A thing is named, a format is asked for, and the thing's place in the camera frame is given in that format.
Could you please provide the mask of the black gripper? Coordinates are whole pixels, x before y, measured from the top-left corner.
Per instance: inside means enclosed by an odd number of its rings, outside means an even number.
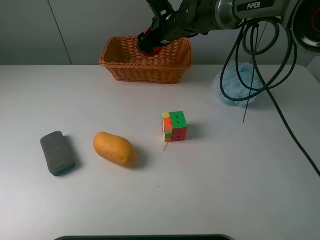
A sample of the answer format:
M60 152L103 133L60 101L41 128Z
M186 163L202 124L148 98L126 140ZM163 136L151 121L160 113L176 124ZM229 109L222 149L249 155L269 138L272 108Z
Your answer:
M138 35L136 48L140 53L160 53L164 46L181 38L207 34L213 30L213 2L184 0L179 10L152 19L151 26Z

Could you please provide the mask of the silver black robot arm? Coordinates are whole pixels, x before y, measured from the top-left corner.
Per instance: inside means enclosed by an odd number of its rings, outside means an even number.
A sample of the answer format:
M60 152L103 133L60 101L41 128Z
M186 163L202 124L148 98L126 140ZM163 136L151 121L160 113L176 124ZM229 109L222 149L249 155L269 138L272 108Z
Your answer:
M184 0L177 11L167 0L147 3L154 18L150 28L137 37L138 51L147 56L181 38L235 30L244 20L271 18L291 30L295 43L304 51L320 53L318 0Z

